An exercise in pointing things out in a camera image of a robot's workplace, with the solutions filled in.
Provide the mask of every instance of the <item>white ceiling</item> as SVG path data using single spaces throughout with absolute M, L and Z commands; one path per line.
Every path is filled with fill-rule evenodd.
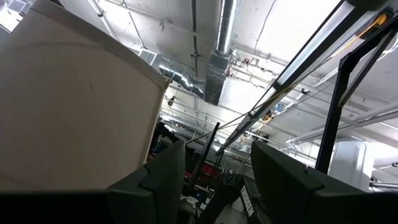
M 110 34 L 103 25 L 103 21 L 98 18 L 95 10 L 93 10 L 91 6 L 93 1 L 64 0 L 62 2 L 71 12 Z M 141 48 L 138 31 L 145 48 L 194 68 L 191 56 L 194 54 L 193 36 L 196 36 L 199 56 L 197 78 L 205 80 L 207 58 L 216 39 L 220 0 L 126 0 L 128 9 L 124 5 L 122 6 L 122 0 L 95 1 L 100 8 L 105 10 L 105 18 L 119 41 L 132 49 Z M 192 2 L 196 2 L 196 32 L 193 32 Z M 239 3 L 232 42 L 237 48 L 244 50 L 238 50 L 242 59 L 252 59 L 253 55 L 257 55 L 255 57 L 259 59 L 262 66 L 279 73 L 284 67 L 268 62 L 264 58 L 271 57 L 287 64 L 338 2 L 338 0 L 276 0 L 259 38 L 264 19 L 273 1 L 242 0 Z M 129 14 L 134 19 L 137 31 Z M 321 77 L 338 66 L 342 56 L 353 50 L 361 42 L 362 40 L 355 41 L 306 78 L 303 85 L 312 86 L 316 84 Z M 355 117 L 367 111 L 397 101 L 397 58 L 398 52 L 393 52 L 373 66 L 358 90 L 351 97 L 348 105 L 345 106 L 342 117 L 355 119 Z M 358 68 L 353 72 L 353 76 L 357 74 L 359 67 L 365 61 L 366 59 L 359 63 Z M 244 73 L 253 73 L 255 77 L 270 81 L 274 78 L 270 74 L 261 72 L 256 67 L 237 68 L 237 70 Z M 176 94 L 177 86 L 173 83 L 165 94 L 165 100 L 175 96 L 176 103 L 170 109 L 165 101 L 162 110 L 206 129 L 211 129 L 211 126 L 217 121 L 220 121 L 221 124 L 230 121 L 251 109 L 265 92 L 264 88 L 236 78 L 243 73 L 234 72 L 234 74 L 235 77 L 226 80 L 218 107 L 209 105 L 202 100 L 198 100 L 196 107 L 195 95 L 184 90 L 179 90 Z M 278 142 L 279 147 L 282 148 L 285 147 L 286 140 L 323 127 L 333 93 L 334 81 L 335 79 L 331 78 L 326 83 L 313 88 L 312 90 L 317 91 L 310 91 L 307 96 L 299 99 L 299 101 L 314 94 L 316 96 L 305 100 L 298 106 L 294 106 L 280 116 L 276 116 L 261 131 L 264 134 L 269 134 L 270 139 Z M 292 99 L 299 95 L 301 87 L 290 92 L 288 97 L 282 100 L 284 105 L 289 104 Z M 385 122 L 398 126 L 398 119 Z M 220 137 L 228 137 L 228 131 L 232 131 L 234 128 L 226 129 L 220 134 Z M 380 141 L 398 147 L 398 130 L 383 124 L 376 123 L 364 128 L 352 129 L 347 134 L 366 141 Z M 312 145 L 315 146 L 311 151 L 313 156 L 317 154 L 317 144 Z M 395 156 L 395 154 L 392 154 L 391 157 L 398 161 L 398 156 Z M 376 162 L 378 161 L 380 161 L 379 164 L 376 164 L 378 166 L 386 163 L 386 160 L 376 160 Z

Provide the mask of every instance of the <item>metal duct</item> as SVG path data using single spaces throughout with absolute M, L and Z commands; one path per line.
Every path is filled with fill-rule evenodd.
M 200 98 L 203 99 L 203 90 L 205 89 L 204 82 L 194 80 L 187 73 L 182 71 L 179 66 L 176 66 L 174 64 L 161 63 L 159 65 L 159 70 L 161 74 L 163 74 L 165 77 L 176 81 L 184 89 L 198 95 Z
M 205 101 L 218 105 L 223 89 L 224 73 L 232 56 L 231 34 L 238 9 L 238 0 L 222 0 L 215 48 L 210 52 L 207 67 Z

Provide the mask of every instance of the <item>ceiling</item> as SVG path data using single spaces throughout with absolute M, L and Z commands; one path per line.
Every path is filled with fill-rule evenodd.
M 194 78 L 205 80 L 208 57 L 216 39 L 220 0 L 125 0 L 126 5 L 122 0 L 61 2 L 68 10 L 112 35 L 125 46 L 135 51 L 140 51 L 141 47 L 144 47 L 168 57 L 196 69 Z M 207 130 L 211 130 L 216 122 L 225 124 L 249 111 L 275 78 L 275 75 L 261 71 L 260 67 L 272 70 L 276 74 L 283 71 L 338 2 L 338 0 L 240 1 L 231 38 L 236 56 L 242 60 L 248 58 L 252 63 L 246 67 L 237 65 L 233 67 L 232 76 L 228 77 L 224 84 L 219 106 L 209 105 L 194 94 L 179 88 L 176 83 L 172 83 L 165 94 L 162 111 L 168 116 L 174 116 L 187 124 Z M 102 9 L 104 16 L 101 19 L 97 13 Z M 275 116 L 262 126 L 260 131 L 254 132 L 268 134 L 272 140 L 270 144 L 284 149 L 289 139 L 299 138 L 324 127 L 335 77 L 321 85 L 316 86 L 316 84 L 338 66 L 342 56 L 361 42 L 360 39 L 355 40 L 308 76 L 281 101 L 284 106 L 292 101 L 299 104 Z M 394 51 L 373 66 L 344 107 L 342 120 L 345 118 L 347 122 L 353 121 L 361 114 L 398 102 L 397 58 L 398 51 Z M 365 61 L 366 58 L 354 70 L 351 81 Z M 295 100 L 302 88 L 310 91 Z M 167 100 L 173 96 L 175 104 L 169 107 Z M 375 161 L 375 167 L 382 167 L 391 164 L 391 161 L 398 161 L 398 154 L 395 153 L 398 148 L 397 127 L 398 118 L 390 116 L 384 124 L 375 123 L 350 129 L 340 136 L 354 136 L 364 141 L 384 143 L 383 148 L 386 150 L 378 153 Z M 227 138 L 234 128 L 235 126 L 232 126 L 220 131 L 218 136 L 220 141 Z M 316 139 L 310 144 L 304 143 L 299 147 L 302 154 L 308 158 L 317 156 L 318 145 L 319 140 Z M 391 152 L 387 157 L 383 156 L 387 154 L 386 151 Z M 391 170 L 393 169 L 388 168 L 378 172 Z M 391 172 L 391 175 L 398 178 L 396 170 Z

